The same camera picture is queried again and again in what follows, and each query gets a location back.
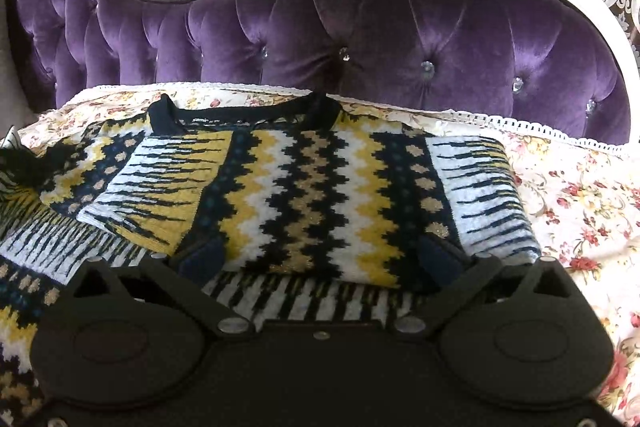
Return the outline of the grey pillow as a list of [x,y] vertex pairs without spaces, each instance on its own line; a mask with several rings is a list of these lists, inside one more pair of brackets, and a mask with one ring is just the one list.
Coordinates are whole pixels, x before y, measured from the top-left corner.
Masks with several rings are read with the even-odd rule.
[[11,52],[6,0],[0,1],[0,131],[1,136],[5,136],[11,128],[22,129],[33,124],[37,117],[28,105],[17,76]]

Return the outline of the yellow navy patterned knit sweater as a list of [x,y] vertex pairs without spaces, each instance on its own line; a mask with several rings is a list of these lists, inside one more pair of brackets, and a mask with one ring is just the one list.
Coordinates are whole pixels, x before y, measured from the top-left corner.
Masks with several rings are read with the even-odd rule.
[[375,295],[386,321],[435,294],[420,239],[530,265],[540,247],[502,144],[347,112],[311,93],[187,110],[168,96],[34,153],[1,142],[1,421],[42,406],[29,348],[88,260],[133,267],[220,239],[224,266],[263,282]]

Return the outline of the floral bedspread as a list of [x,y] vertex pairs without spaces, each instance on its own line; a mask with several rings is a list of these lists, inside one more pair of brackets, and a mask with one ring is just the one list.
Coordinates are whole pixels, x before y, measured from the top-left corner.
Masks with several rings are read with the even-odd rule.
[[[93,121],[124,119],[162,94],[187,109],[265,106],[296,89],[220,83],[164,83],[86,89],[21,130],[36,153]],[[639,149],[569,136],[538,122],[394,107],[342,98],[344,109],[401,121],[436,135],[483,135],[506,149],[521,200],[544,254],[564,265],[614,345],[600,401],[626,426],[639,422]]]

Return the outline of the purple tufted white-framed headboard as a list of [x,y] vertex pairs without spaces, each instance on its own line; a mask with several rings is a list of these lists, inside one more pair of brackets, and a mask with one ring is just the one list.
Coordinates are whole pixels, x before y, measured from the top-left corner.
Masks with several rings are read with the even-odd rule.
[[6,0],[6,16],[37,112],[96,86],[201,81],[631,136],[613,48],[565,0]]

